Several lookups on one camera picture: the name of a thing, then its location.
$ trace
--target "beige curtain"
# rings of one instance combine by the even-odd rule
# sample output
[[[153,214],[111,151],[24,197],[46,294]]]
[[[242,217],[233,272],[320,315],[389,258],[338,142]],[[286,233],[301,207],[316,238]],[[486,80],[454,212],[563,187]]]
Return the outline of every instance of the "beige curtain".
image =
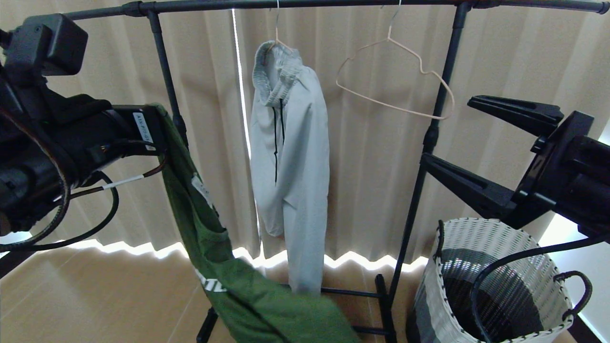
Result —
[[[0,0],[3,29],[28,15],[120,4],[117,1]],[[355,251],[370,260],[396,256],[429,120],[377,106],[335,85],[339,65],[359,47],[382,39],[396,7],[282,9],[279,34],[299,49],[318,74],[329,114],[331,186],[326,252]],[[236,10],[246,114],[256,48],[273,37],[275,10]],[[419,52],[425,69],[442,71],[453,6],[403,6],[394,39]],[[160,15],[181,112],[195,162],[207,181],[234,247],[269,257],[284,249],[257,232],[230,11]],[[169,109],[154,40],[144,18],[80,21],[90,34],[85,65],[73,78],[52,78],[64,95],[79,92],[113,103],[161,102]],[[514,188],[531,160],[534,137],[466,106],[473,95],[495,95],[560,105],[565,114],[595,116],[592,137],[609,121],[610,16],[563,10],[499,7],[468,14],[451,82],[457,111],[441,123],[435,154]],[[342,82],[373,98],[432,112],[439,83],[419,75],[416,59],[391,46],[371,49],[346,66]],[[119,180],[154,166],[132,157],[109,168]],[[151,241],[156,248],[178,239],[160,178],[120,188],[117,218],[102,243]],[[58,235],[66,238],[100,220],[109,196],[75,201]],[[476,215],[428,177],[409,245],[409,258],[425,252],[436,221]],[[540,237],[550,221],[528,227]]]

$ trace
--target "green pants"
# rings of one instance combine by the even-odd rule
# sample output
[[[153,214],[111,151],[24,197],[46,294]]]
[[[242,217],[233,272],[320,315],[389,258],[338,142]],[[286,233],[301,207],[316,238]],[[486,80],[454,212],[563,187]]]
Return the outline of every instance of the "green pants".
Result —
[[[330,299],[292,294],[233,257],[228,233],[186,147],[165,109],[157,108],[168,140],[165,190],[188,256],[231,336],[239,343],[359,342]]]

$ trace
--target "laundry basket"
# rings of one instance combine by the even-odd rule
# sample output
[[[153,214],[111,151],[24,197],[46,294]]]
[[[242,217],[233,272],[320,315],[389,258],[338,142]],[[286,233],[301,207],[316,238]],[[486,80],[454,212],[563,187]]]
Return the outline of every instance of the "laundry basket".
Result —
[[[498,220],[440,222],[432,256],[408,315],[409,343],[482,342],[470,303],[477,275],[502,257],[536,247],[523,230]],[[575,309],[564,287],[564,280],[571,276],[580,276],[586,285]],[[591,291],[582,273],[559,274],[548,255],[538,255],[493,271],[481,285],[477,307],[494,342],[551,343],[572,325]]]

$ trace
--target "white basket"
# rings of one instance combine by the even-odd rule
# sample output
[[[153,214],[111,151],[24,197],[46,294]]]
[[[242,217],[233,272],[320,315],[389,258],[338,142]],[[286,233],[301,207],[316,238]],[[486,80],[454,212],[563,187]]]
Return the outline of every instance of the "white basket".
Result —
[[[472,286],[477,274],[497,259],[536,247],[534,239],[523,230],[513,229],[498,220],[460,218],[441,225],[409,314],[409,343],[481,342],[460,325],[450,303],[456,305],[466,300],[469,310],[469,290],[466,292],[467,287],[463,285],[470,283]],[[508,318],[512,323],[511,333],[531,330],[502,342],[553,342],[559,333],[572,325],[574,316],[564,278],[555,281],[556,275],[557,267],[548,255],[521,259],[494,271],[481,285],[481,291],[502,311],[481,314],[490,325],[486,326],[487,330],[507,330],[502,325],[495,328],[493,325],[494,322],[502,323],[497,313],[502,312],[502,318]],[[534,320],[523,320],[528,318],[526,313],[535,315]]]

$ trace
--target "wire hanger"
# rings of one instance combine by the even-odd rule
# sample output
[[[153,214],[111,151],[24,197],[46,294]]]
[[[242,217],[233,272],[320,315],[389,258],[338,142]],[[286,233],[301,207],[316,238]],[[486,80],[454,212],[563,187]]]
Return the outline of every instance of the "wire hanger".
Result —
[[[273,47],[276,46],[277,44],[285,46],[288,50],[290,50],[290,52],[292,52],[292,49],[289,46],[287,46],[286,44],[284,44],[282,41],[279,40],[278,22],[279,22],[279,0],[278,0],[278,14],[275,16],[275,42],[273,42],[273,44],[271,44],[271,46],[267,49],[267,52],[265,53],[265,55],[268,54],[271,51],[271,49],[273,49]]]
[[[401,43],[398,43],[397,41],[395,41],[392,38],[392,25],[394,24],[394,18],[396,18],[396,15],[398,14],[398,11],[399,11],[402,3],[403,3],[403,0],[399,0],[398,1],[398,8],[396,9],[396,12],[394,13],[394,16],[392,16],[392,19],[390,20],[390,27],[387,30],[387,37],[384,40],[380,40],[378,42],[374,42],[374,43],[371,43],[369,45],[365,45],[365,46],[361,47],[360,49],[356,50],[356,52],[354,53],[354,55],[352,57],[346,58],[343,61],[343,63],[341,64],[341,67],[339,67],[339,70],[337,71],[337,78],[335,79],[335,83],[339,87],[343,88],[344,90],[346,90],[346,91],[348,91],[348,92],[350,92],[350,93],[352,93],[354,95],[360,96],[361,98],[373,101],[376,104],[380,104],[380,105],[383,105],[383,106],[386,106],[386,107],[389,107],[389,108],[393,108],[395,110],[399,110],[399,111],[406,112],[406,113],[421,115],[422,117],[426,117],[426,118],[432,118],[432,119],[437,119],[437,120],[447,119],[447,118],[449,118],[450,116],[453,115],[453,112],[455,111],[455,107],[456,107],[455,97],[453,96],[453,92],[449,88],[449,85],[447,85],[447,83],[443,80],[442,77],[440,77],[440,75],[436,71],[434,71],[434,70],[424,71],[423,70],[423,66],[422,66],[423,65],[422,58],[415,51],[407,48],[406,46],[402,45]],[[353,61],[356,58],[356,55],[358,55],[358,53],[360,51],[362,51],[364,49],[367,49],[367,48],[370,48],[371,46],[375,46],[377,44],[381,44],[381,43],[385,43],[385,42],[389,42],[389,43],[392,43],[394,45],[397,45],[399,48],[401,48],[403,50],[406,50],[410,54],[412,54],[413,56],[417,57],[417,59],[419,60],[419,70],[420,70],[420,73],[422,75],[433,74],[434,76],[436,76],[437,79],[439,79],[439,81],[443,85],[443,87],[445,87],[445,89],[447,89],[447,93],[449,94],[449,97],[451,98],[451,111],[449,112],[448,115],[446,115],[444,117],[436,117],[436,116],[433,116],[433,115],[430,115],[430,114],[425,114],[425,113],[417,112],[417,111],[414,111],[414,110],[403,109],[403,108],[396,107],[396,106],[393,106],[393,105],[390,105],[390,104],[382,103],[381,101],[375,100],[373,98],[369,98],[368,96],[365,96],[365,95],[362,95],[360,93],[357,93],[357,92],[355,92],[355,91],[353,91],[351,89],[346,88],[342,84],[339,84],[339,76],[341,75],[341,70],[343,69],[343,67],[345,66],[347,61],[349,61],[349,60]]]

